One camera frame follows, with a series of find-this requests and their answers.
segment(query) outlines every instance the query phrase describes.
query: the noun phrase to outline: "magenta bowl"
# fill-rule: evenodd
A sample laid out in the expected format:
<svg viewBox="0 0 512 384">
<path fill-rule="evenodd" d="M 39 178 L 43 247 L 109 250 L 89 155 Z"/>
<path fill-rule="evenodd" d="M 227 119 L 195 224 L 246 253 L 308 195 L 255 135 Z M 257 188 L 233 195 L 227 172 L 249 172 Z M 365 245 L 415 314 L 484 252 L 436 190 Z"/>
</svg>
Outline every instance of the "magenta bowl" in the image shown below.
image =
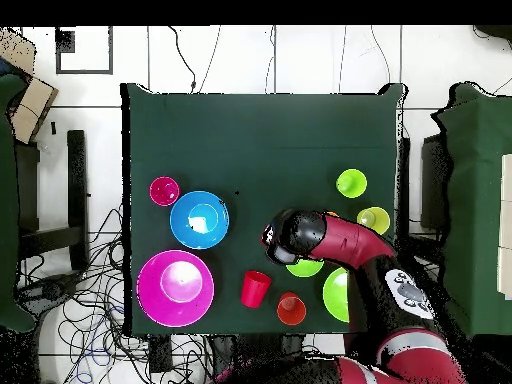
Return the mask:
<svg viewBox="0 0 512 384">
<path fill-rule="evenodd" d="M 208 311 L 213 301 L 213 277 L 192 253 L 167 250 L 145 263 L 137 278 L 137 299 L 153 321 L 184 327 Z"/>
</svg>

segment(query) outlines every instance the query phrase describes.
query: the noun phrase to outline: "pink bowl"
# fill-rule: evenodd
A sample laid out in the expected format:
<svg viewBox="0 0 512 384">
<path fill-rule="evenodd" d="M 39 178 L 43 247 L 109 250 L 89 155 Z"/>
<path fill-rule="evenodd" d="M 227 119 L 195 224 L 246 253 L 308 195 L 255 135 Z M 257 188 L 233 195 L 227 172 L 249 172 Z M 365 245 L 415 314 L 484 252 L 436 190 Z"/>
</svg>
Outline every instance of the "pink bowl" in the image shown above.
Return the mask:
<svg viewBox="0 0 512 384">
<path fill-rule="evenodd" d="M 198 321 L 213 300 L 213 277 L 192 253 L 167 250 L 153 256 L 137 278 L 137 299 L 146 315 L 166 327 Z"/>
<path fill-rule="evenodd" d="M 171 177 L 158 177 L 149 186 L 149 197 L 159 206 L 172 205 L 180 195 L 180 186 Z"/>
</svg>

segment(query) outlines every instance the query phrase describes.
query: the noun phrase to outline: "green cup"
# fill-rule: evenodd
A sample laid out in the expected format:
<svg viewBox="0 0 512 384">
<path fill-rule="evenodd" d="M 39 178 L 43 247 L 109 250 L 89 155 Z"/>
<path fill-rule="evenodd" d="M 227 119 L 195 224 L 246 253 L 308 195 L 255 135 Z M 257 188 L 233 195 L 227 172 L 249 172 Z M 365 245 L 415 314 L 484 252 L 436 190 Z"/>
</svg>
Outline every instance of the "green cup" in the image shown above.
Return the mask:
<svg viewBox="0 0 512 384">
<path fill-rule="evenodd" d="M 309 261 L 306 259 L 299 259 L 299 262 L 295 265 L 286 265 L 288 271 L 290 271 L 296 277 L 311 277 L 315 275 L 324 266 L 323 261 Z"/>
<path fill-rule="evenodd" d="M 366 176 L 358 169 L 347 169 L 336 180 L 336 189 L 350 199 L 361 196 L 366 185 Z"/>
<path fill-rule="evenodd" d="M 382 208 L 363 209 L 357 214 L 357 223 L 371 228 L 376 233 L 384 234 L 391 225 L 389 214 Z"/>
<path fill-rule="evenodd" d="M 324 283 L 324 305 L 329 313 L 336 319 L 348 322 L 348 273 L 344 268 L 331 272 Z"/>
</svg>

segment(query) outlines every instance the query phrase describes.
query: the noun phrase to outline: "orange cup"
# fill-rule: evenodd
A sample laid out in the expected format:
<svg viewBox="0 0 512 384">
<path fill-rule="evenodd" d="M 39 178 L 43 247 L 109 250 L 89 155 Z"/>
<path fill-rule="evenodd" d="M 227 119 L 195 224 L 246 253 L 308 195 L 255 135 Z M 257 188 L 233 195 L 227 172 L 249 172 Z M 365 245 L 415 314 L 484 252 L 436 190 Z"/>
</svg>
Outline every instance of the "orange cup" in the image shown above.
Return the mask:
<svg viewBox="0 0 512 384">
<path fill-rule="evenodd" d="M 306 317 L 306 305 L 295 293 L 286 292 L 279 299 L 277 316 L 286 325 L 300 324 Z"/>
</svg>

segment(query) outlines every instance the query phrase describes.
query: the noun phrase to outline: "floor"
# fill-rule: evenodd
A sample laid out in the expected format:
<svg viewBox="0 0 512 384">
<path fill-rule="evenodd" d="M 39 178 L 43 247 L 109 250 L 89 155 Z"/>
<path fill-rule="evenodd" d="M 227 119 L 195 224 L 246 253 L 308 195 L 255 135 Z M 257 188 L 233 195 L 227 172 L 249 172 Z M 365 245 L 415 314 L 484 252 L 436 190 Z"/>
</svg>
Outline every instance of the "floor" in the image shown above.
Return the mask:
<svg viewBox="0 0 512 384">
<path fill-rule="evenodd" d="M 41 229 L 67 225 L 66 132 L 84 130 L 89 229 L 92 244 L 97 246 L 112 240 L 120 229 L 119 221 L 111 217 L 99 232 L 108 212 L 121 204 L 119 83 L 139 83 L 153 92 L 189 92 L 192 74 L 182 62 L 175 34 L 168 27 L 113 27 L 111 56 L 107 27 L 69 29 L 75 31 L 75 52 L 61 53 L 61 70 L 73 71 L 65 74 L 56 73 L 54 28 L 19 29 L 36 45 L 35 76 L 59 89 L 36 136 L 41 150 L 38 212 Z M 407 85 L 403 120 L 412 143 L 410 218 L 411 228 L 417 231 L 421 231 L 414 222 L 420 219 L 421 212 L 421 144 L 425 137 L 439 132 L 430 114 L 446 106 L 449 88 L 457 82 L 473 81 L 489 93 L 512 95 L 512 83 L 505 84 L 512 77 L 512 46 L 503 39 L 474 31 L 472 25 L 278 25 L 276 57 L 272 25 L 175 29 L 180 50 L 195 72 L 195 91 L 376 93 L 389 81 Z M 77 71 L 104 71 L 109 66 L 111 74 Z M 52 134 L 51 122 L 55 122 L 56 134 Z M 116 250 L 116 255 L 121 256 L 121 249 Z M 100 255 L 97 263 L 104 258 L 104 254 Z M 26 262 L 30 271 L 40 260 L 31 258 Z M 63 249 L 46 254 L 43 267 L 33 275 L 69 270 L 67 251 Z M 90 325 L 84 320 L 90 316 L 87 308 L 68 302 L 65 313 L 74 320 L 85 321 L 77 325 Z M 129 361 L 121 358 L 115 366 L 105 366 L 109 359 L 101 362 L 101 354 L 94 360 L 85 358 L 71 379 L 66 380 L 80 351 L 69 346 L 77 344 L 72 340 L 75 327 L 62 325 L 63 321 L 62 307 L 44 320 L 39 341 L 43 380 L 57 384 L 145 384 Z M 325 353 L 343 353 L 341 335 L 308 335 L 305 344 L 314 344 Z M 176 355 L 183 360 L 187 353 L 183 347 Z M 107 371 L 108 382 L 101 380 Z M 194 378 L 200 381 L 204 371 L 197 367 L 194 372 Z M 152 377 L 159 381 L 162 376 Z"/>
</svg>

